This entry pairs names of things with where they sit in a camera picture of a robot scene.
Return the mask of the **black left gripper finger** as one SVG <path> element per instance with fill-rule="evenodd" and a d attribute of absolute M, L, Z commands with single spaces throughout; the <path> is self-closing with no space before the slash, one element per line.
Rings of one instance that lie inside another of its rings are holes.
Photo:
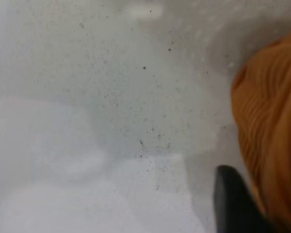
<path fill-rule="evenodd" d="M 226 165 L 216 168 L 214 216 L 218 233 L 272 233 L 239 172 Z"/>

